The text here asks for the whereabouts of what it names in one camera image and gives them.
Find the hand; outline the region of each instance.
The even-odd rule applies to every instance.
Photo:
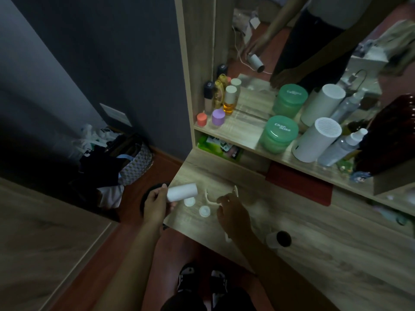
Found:
[[[235,194],[226,194],[218,198],[217,202],[221,204],[217,210],[217,219],[229,238],[237,241],[252,233],[248,211]]]
[[[294,67],[293,69],[282,70],[278,75],[272,76],[269,82],[272,88],[280,89],[285,84],[297,84],[306,75],[298,67]]]
[[[256,54],[259,57],[269,44],[270,40],[271,39],[267,33],[264,33],[257,40],[253,41],[245,50],[245,60],[247,59],[248,55],[251,54]]]
[[[167,203],[167,185],[150,191],[144,203],[144,223],[156,226],[163,224],[164,218],[174,209],[177,202]]]

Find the speaker grille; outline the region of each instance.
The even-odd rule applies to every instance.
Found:
[[[314,125],[317,131],[330,138],[337,138],[342,133],[340,124],[330,118],[318,118]]]

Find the dark wall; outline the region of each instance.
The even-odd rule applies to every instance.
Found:
[[[12,0],[104,120],[185,159],[190,125],[174,0]],[[127,114],[133,128],[100,104]]]

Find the purple cap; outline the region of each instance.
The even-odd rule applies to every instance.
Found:
[[[214,125],[222,125],[225,123],[225,111],[223,109],[216,109],[212,113],[212,123]]]

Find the white shirt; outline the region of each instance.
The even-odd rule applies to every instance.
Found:
[[[308,11],[329,25],[348,29],[363,15],[372,0],[310,0]]]

